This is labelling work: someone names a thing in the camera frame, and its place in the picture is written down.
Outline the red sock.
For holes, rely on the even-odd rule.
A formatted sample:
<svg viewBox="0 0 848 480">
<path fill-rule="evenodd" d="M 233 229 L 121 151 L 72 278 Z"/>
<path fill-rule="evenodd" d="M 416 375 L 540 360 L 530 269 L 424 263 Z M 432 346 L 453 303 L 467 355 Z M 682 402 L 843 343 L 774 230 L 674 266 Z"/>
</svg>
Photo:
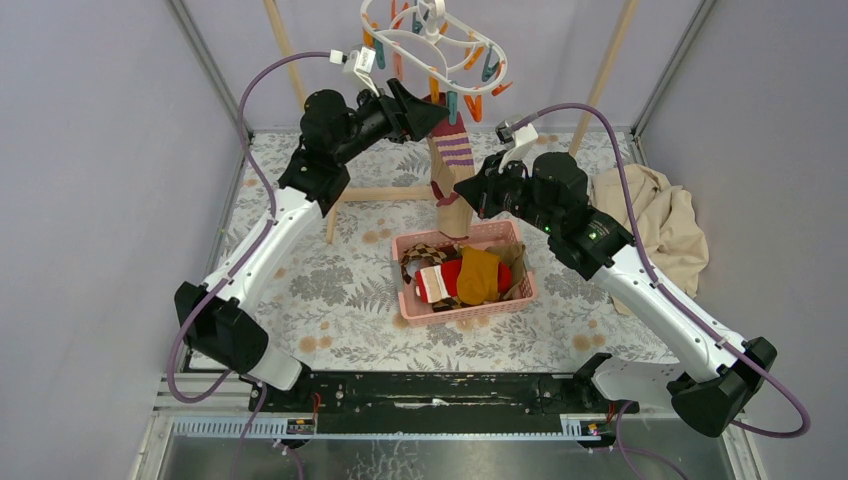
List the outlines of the red sock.
<svg viewBox="0 0 848 480">
<path fill-rule="evenodd" d="M 418 270 L 417 297 L 428 304 L 455 300 L 477 306 L 496 302 L 512 287 L 512 271 L 497 259 L 465 258 Z"/>
</svg>

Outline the floral table mat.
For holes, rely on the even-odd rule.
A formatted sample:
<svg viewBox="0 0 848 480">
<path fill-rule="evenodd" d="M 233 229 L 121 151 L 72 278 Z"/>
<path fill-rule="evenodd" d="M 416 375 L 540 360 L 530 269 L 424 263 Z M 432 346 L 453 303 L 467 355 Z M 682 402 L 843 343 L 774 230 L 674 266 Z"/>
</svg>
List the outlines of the floral table mat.
<svg viewBox="0 0 848 480">
<path fill-rule="evenodd" d="M 353 188 L 415 186 L 429 179 L 430 158 L 424 142 L 381 142 L 348 168 Z M 268 206 L 249 164 L 237 185 L 219 264 Z M 322 220 L 259 301 L 254 318 L 268 329 L 272 344 L 315 370 L 571 372 L 596 352 L 676 363 L 649 328 L 618 313 L 605 291 L 556 262 L 547 237 L 520 220 L 538 288 L 535 301 L 509 315 L 410 326 L 399 311 L 392 239 L 435 227 L 431 203 L 344 203 L 332 244 Z"/>
</svg>

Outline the wooden rack frame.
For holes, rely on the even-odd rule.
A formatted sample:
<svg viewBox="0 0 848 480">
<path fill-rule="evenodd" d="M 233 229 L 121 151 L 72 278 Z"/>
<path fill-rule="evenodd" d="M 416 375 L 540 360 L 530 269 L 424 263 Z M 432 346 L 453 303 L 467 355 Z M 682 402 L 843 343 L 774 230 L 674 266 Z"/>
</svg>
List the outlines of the wooden rack frame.
<svg viewBox="0 0 848 480">
<path fill-rule="evenodd" d="M 372 1 L 363 1 L 361 5 L 361 18 L 363 25 L 363 38 L 370 38 L 369 42 L 366 42 L 366 46 L 371 47 L 376 46 L 377 42 L 386 43 L 389 41 L 389 35 L 405 35 L 410 38 L 421 39 L 425 41 L 427 45 L 436 49 L 437 53 L 439 53 L 444 60 L 443 53 L 438 49 L 439 42 L 442 43 L 451 43 L 457 46 L 461 46 L 465 48 L 466 55 L 463 59 L 453 65 L 447 66 L 445 63 L 445 67 L 441 70 L 439 68 L 431 68 L 427 64 L 423 63 L 417 57 L 413 56 L 407 50 L 401 48 L 395 43 L 391 43 L 391 49 L 394 49 L 393 55 L 397 59 L 406 58 L 408 62 L 414 62 L 416 68 L 424 69 L 427 67 L 426 71 L 430 77 L 433 79 L 433 85 L 448 85 L 449 74 L 451 72 L 460 70 L 460 69 L 470 69 L 472 67 L 468 67 L 467 65 L 472 65 L 476 62 L 475 59 L 479 58 L 477 55 L 477 50 L 485 50 L 489 48 L 490 44 L 492 48 L 498 50 L 500 53 L 498 54 L 501 59 L 498 66 L 494 67 L 495 72 L 497 73 L 495 80 L 496 82 L 500 82 L 505 75 L 506 71 L 506 62 L 507 57 L 506 54 L 502 51 L 501 47 L 497 46 L 495 43 L 490 42 L 489 38 L 483 35 L 482 33 L 478 33 L 473 30 L 470 26 L 465 24 L 464 22 L 458 20 L 454 16 L 446 13 L 445 2 L 444 1 L 432 1 L 432 5 L 426 3 L 425 1 L 418 1 L 418 3 L 414 6 L 404 7 L 403 10 L 396 12 L 395 1 L 391 1 L 391 18 L 389 21 L 389 27 L 387 29 L 379 30 L 377 27 L 372 25 L 373 22 L 370 21 L 370 17 L 368 16 L 367 10 L 368 6 Z M 266 9 L 266 13 L 268 19 L 271 24 L 271 28 L 276 39 L 277 45 L 280 49 L 280 52 L 284 56 L 293 55 L 294 51 L 287 35 L 287 31 L 285 29 L 285 25 L 282 20 L 282 16 L 280 10 L 277 6 L 276 1 L 263 1 L 263 4 Z M 601 65 L 598 69 L 596 78 L 594 80 L 592 89 L 590 91 L 588 100 L 585 102 L 586 104 L 597 107 L 601 95 L 604 91 L 604 88 L 608 82 L 610 74 L 612 72 L 612 68 L 614 66 L 615 60 L 617 59 L 618 52 L 623 44 L 626 33 L 629 29 L 629 26 L 632 22 L 633 16 L 635 15 L 635 11 L 639 5 L 639 1 L 625 1 L 620 12 L 619 18 L 617 20 L 616 26 L 614 28 L 612 37 L 607 46 L 606 52 L 604 54 L 604 58 L 601 62 Z M 420 20 L 416 17 L 416 21 L 422 23 L 422 27 L 420 27 L 416 31 L 412 30 L 403 30 L 400 28 L 400 24 L 403 22 L 405 18 L 412 18 L 412 16 L 420 16 Z M 460 41 L 449 36 L 445 35 L 445 32 L 453 26 L 456 29 L 463 31 L 467 36 L 468 40 Z M 299 70 L 296 66 L 287 67 L 289 71 L 290 82 L 292 88 L 297 96 L 297 99 L 303 103 L 306 99 L 306 94 L 304 90 L 304 85 L 299 73 Z M 482 95 L 484 92 L 492 91 L 493 96 L 497 96 L 498 93 L 495 93 L 495 90 L 500 92 L 508 88 L 508 86 L 504 85 L 503 88 L 499 83 L 486 84 L 483 90 L 479 89 L 466 89 L 465 87 L 451 87 L 455 91 L 461 91 L 463 93 L 473 93 L 473 96 Z M 588 125 L 590 122 L 590 114 L 585 112 L 581 115 L 580 121 L 578 123 L 577 130 L 575 131 L 572 141 L 570 144 L 570 154 L 574 156 L 581 145 L 583 136 L 588 131 Z M 368 202 L 368 201 L 406 201 L 406 200 L 433 200 L 433 194 L 431 191 L 431 187 L 428 185 L 417 185 L 417 186 L 408 186 L 408 187 L 380 187 L 380 188 L 350 188 L 348 187 L 341 195 L 340 200 L 338 202 Z M 334 240 L 334 234 L 337 223 L 337 210 L 340 203 L 337 203 L 335 206 L 331 207 L 327 214 L 327 227 L 326 227 L 326 243 L 332 244 Z"/>
</svg>

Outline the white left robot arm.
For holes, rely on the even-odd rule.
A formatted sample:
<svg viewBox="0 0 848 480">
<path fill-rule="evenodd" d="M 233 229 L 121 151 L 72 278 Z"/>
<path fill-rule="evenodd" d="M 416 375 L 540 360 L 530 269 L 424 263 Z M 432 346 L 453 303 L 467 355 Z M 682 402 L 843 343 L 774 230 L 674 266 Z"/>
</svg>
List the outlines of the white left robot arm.
<svg viewBox="0 0 848 480">
<path fill-rule="evenodd" d="M 301 135 L 269 209 L 216 271 L 175 293 L 178 342 L 253 382 L 272 387 L 288 411 L 309 401 L 305 366 L 273 346 L 255 319 L 259 300 L 299 240 L 317 227 L 346 189 L 347 163 L 381 140 L 420 141 L 449 116 L 446 106 L 410 93 L 399 80 L 388 93 L 365 89 L 349 107 L 335 90 L 305 101 Z"/>
</svg>

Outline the tan ribbed sock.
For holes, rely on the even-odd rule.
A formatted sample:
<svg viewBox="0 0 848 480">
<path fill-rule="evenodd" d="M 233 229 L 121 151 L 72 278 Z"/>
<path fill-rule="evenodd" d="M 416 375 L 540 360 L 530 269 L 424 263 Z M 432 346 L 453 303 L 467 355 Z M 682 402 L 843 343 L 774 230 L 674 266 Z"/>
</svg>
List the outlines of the tan ribbed sock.
<svg viewBox="0 0 848 480">
<path fill-rule="evenodd" d="M 509 297 L 526 277 L 526 245 L 523 242 L 505 243 L 487 247 L 486 251 L 497 255 L 504 265 L 498 270 L 498 292 L 504 298 Z"/>
</svg>

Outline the brown yellow argyle sock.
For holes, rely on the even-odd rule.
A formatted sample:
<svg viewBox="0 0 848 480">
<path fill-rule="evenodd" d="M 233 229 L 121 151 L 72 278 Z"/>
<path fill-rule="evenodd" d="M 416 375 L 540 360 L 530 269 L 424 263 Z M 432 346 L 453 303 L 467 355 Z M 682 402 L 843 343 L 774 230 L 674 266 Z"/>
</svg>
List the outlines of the brown yellow argyle sock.
<svg viewBox="0 0 848 480">
<path fill-rule="evenodd" d="M 457 277 L 462 260 L 452 247 L 437 249 L 418 243 L 407 249 L 399 261 L 405 284 L 434 312 L 460 309 L 465 306 L 457 296 Z"/>
</svg>

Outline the beige cloth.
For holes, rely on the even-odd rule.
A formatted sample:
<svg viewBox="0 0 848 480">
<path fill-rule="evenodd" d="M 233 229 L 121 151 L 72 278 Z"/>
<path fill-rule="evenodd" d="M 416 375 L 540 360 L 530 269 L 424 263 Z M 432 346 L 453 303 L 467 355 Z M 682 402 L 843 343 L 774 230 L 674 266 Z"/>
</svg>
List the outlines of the beige cloth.
<svg viewBox="0 0 848 480">
<path fill-rule="evenodd" d="M 704 231 L 696 222 L 692 195 L 650 168 L 626 165 L 632 210 L 649 259 L 690 298 L 695 298 L 699 275 L 709 262 Z M 627 231 L 632 227 L 616 168 L 592 178 L 592 205 L 613 217 Z"/>
</svg>

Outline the beige maroon striped sock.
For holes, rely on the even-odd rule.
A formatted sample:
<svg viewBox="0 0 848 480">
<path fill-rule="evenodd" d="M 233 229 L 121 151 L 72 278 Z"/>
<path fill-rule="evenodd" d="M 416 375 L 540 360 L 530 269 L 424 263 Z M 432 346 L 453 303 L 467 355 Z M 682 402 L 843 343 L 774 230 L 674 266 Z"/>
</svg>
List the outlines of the beige maroon striped sock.
<svg viewBox="0 0 848 480">
<path fill-rule="evenodd" d="M 451 240 L 469 236 L 473 208 L 454 187 L 476 174 L 471 141 L 462 116 L 442 121 L 427 137 L 430 187 L 436 200 L 436 229 Z"/>
</svg>

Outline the mustard yellow sock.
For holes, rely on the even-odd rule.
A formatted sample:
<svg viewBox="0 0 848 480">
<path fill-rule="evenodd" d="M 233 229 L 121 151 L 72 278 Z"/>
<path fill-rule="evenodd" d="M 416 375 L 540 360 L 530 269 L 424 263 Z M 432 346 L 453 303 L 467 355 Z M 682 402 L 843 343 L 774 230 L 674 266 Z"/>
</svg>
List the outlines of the mustard yellow sock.
<svg viewBox="0 0 848 480">
<path fill-rule="evenodd" d="M 457 277 L 457 296 L 462 303 L 477 306 L 499 298 L 500 257 L 485 250 L 466 246 Z"/>
</svg>

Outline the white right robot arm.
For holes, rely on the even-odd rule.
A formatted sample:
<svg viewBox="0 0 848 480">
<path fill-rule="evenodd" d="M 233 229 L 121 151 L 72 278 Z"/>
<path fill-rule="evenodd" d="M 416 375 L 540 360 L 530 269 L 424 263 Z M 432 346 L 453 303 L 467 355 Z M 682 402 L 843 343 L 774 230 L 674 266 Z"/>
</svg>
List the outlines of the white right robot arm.
<svg viewBox="0 0 848 480">
<path fill-rule="evenodd" d="M 646 268 L 634 237 L 588 200 L 588 177 L 566 153 L 520 161 L 486 158 L 479 173 L 455 192 L 482 218 L 502 212 L 548 236 L 555 258 L 609 292 L 647 325 L 677 361 L 648 364 L 595 355 L 590 374 L 573 386 L 575 402 L 597 412 L 611 400 L 673 410 L 696 432 L 720 436 L 764 380 L 751 368 L 769 370 L 777 358 L 763 337 L 745 339 L 679 291 L 657 267 Z"/>
</svg>

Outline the pink basket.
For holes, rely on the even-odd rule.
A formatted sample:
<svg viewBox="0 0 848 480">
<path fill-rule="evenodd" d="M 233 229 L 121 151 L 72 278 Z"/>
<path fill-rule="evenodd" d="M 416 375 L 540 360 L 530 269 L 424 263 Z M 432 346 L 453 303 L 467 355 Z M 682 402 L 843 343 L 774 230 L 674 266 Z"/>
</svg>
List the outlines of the pink basket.
<svg viewBox="0 0 848 480">
<path fill-rule="evenodd" d="M 478 249 L 523 241 L 518 224 L 514 220 L 490 220 L 472 224 L 469 234 L 470 245 Z M 451 245 L 452 241 L 437 230 L 402 234 L 392 239 L 392 269 L 398 290 L 399 311 L 412 327 L 423 327 L 482 316 L 512 314 L 528 307 L 538 296 L 534 274 L 527 271 L 518 282 L 517 292 L 513 299 L 482 306 L 435 312 L 429 304 L 422 302 L 415 296 L 414 285 L 407 284 L 402 279 L 400 268 L 402 254 L 419 243 L 432 247 L 445 247 Z"/>
</svg>

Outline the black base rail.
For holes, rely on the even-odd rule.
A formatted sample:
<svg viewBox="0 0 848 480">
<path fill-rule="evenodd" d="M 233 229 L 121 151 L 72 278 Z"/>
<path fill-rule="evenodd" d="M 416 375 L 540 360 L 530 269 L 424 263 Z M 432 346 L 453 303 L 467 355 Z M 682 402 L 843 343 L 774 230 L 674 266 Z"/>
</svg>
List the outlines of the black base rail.
<svg viewBox="0 0 848 480">
<path fill-rule="evenodd" d="M 637 404 L 613 401 L 583 374 L 306 371 L 288 391 L 254 385 L 262 413 L 298 414 L 324 434 L 563 434 Z"/>
</svg>

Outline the white round clip hanger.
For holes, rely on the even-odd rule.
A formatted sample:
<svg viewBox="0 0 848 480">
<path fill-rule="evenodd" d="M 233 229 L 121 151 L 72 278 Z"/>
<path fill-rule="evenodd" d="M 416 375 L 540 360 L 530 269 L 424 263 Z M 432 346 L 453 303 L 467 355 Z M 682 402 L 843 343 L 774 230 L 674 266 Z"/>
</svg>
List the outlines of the white round clip hanger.
<svg viewBox="0 0 848 480">
<path fill-rule="evenodd" d="M 476 123 L 485 99 L 512 86 L 509 60 L 495 40 L 448 12 L 444 1 L 387 1 L 359 7 L 366 72 L 385 70 L 400 81 L 411 71 L 454 121 L 461 107 Z"/>
</svg>

